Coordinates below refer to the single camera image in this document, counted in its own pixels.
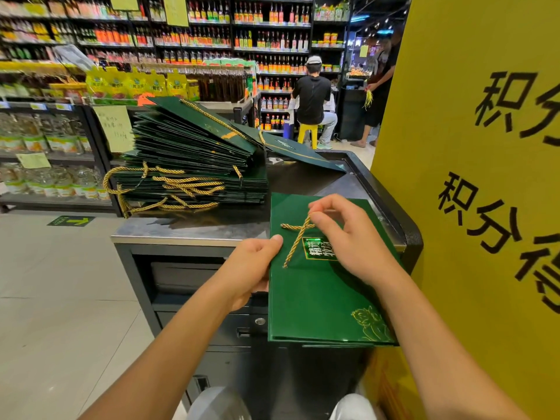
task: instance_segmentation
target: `person's left hand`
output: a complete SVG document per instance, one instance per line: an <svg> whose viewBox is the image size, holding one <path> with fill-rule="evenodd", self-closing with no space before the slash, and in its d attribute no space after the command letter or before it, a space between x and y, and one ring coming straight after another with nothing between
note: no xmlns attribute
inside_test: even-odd
<svg viewBox="0 0 560 420"><path fill-rule="evenodd" d="M268 291L268 264L282 247L282 236L243 240L208 281L231 302L230 311L241 309L253 292Z"/></svg>

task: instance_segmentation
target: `man on stool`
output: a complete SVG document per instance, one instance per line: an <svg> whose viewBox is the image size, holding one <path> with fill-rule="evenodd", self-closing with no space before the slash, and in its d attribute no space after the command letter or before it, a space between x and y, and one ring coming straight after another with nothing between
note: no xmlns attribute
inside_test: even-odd
<svg viewBox="0 0 560 420"><path fill-rule="evenodd" d="M311 56L306 63L308 75L299 78L292 91L292 98L299 100L298 118L300 124L325 125L321 138L318 140L318 149L332 149L330 138L338 122L337 114L324 112L324 103L330 102L330 81L320 77L322 61L319 56Z"/></svg>

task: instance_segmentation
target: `stool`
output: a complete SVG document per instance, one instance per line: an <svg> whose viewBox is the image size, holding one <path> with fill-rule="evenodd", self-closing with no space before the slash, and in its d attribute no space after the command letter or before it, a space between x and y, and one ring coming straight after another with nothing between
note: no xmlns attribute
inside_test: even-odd
<svg viewBox="0 0 560 420"><path fill-rule="evenodd" d="M311 131L311 135L312 135L312 139L311 139L312 146L311 147L313 147L313 150L315 150L317 148L317 127L318 127L318 125L300 124L300 133L298 134L297 142L298 143L303 143L305 133L307 131Z"/></svg>

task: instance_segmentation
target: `yellow wall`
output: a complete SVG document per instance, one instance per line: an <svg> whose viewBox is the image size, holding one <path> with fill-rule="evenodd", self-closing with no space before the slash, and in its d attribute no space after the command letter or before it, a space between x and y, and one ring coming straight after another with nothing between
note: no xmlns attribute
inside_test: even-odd
<svg viewBox="0 0 560 420"><path fill-rule="evenodd" d="M521 253L549 247L551 256L536 263L540 271L560 253L560 242L533 244L535 236L560 233L560 147L543 143L546 135L560 138L560 114L531 137L519 132L546 117L550 110L536 98L560 84L558 12L560 0L413 0L372 165L421 230L414 280L480 365L543 420L560 415L560 314L542 302L533 270L521 281L514 276ZM538 75L519 110L496 106L496 94L482 121L497 110L501 116L475 126L475 109L498 71ZM524 84L514 81L505 100L517 100ZM560 93L550 100L560 102ZM479 188L463 226L457 210L438 210L450 171ZM509 230L516 207L522 239L510 237L490 254L480 243L494 245L500 234L466 230L484 223L477 208L499 199L504 205L488 217ZM560 295L545 290L560 305ZM377 351L365 382L393 418L424 418L399 349Z"/></svg>

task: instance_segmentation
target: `green floor sign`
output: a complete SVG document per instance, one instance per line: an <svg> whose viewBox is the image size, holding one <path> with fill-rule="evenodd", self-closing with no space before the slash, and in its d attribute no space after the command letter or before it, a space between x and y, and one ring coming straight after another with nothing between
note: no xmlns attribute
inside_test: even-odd
<svg viewBox="0 0 560 420"><path fill-rule="evenodd" d="M85 227L92 222L95 217L74 217L70 215L62 215L47 225L57 225L62 227Z"/></svg>

